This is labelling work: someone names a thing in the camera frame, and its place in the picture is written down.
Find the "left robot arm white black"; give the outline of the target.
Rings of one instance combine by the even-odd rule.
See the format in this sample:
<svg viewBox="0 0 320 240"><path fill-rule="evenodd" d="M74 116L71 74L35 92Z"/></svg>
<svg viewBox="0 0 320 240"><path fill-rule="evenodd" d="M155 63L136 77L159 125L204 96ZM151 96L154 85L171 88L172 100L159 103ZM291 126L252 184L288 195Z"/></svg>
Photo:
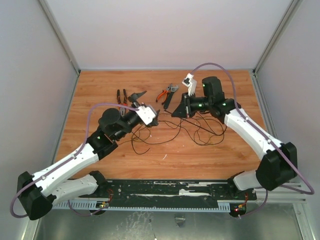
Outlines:
<svg viewBox="0 0 320 240"><path fill-rule="evenodd" d="M93 171L86 176L71 180L80 170L102 160L117 147L117 142L131 133L137 125L158 125L158 111L151 105L139 103L144 93L133 93L128 97L130 106L108 103L92 134L85 134L83 143L69 155L49 167L30 174L25 171L18 176L17 193L10 203L10 214L14 212L16 200L21 203L30 220L45 216L55 205L73 198L94 194L103 197L108 190L104 176Z"/></svg>

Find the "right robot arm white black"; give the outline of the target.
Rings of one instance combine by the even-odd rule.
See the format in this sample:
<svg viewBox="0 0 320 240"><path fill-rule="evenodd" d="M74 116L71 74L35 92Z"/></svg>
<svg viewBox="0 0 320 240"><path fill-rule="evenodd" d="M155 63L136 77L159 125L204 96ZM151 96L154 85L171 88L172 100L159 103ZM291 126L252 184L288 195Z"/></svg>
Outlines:
<svg viewBox="0 0 320 240"><path fill-rule="evenodd" d="M291 142L283 143L254 122L232 98L225 98L221 81L216 76L202 80L203 96L195 95L197 82L187 74L182 84L188 91L172 117L191 118L196 113L209 112L212 117L235 131L256 153L260 163L256 170L243 171L228 179L227 194L239 199L245 190L264 188L272 191L297 176L297 148Z"/></svg>

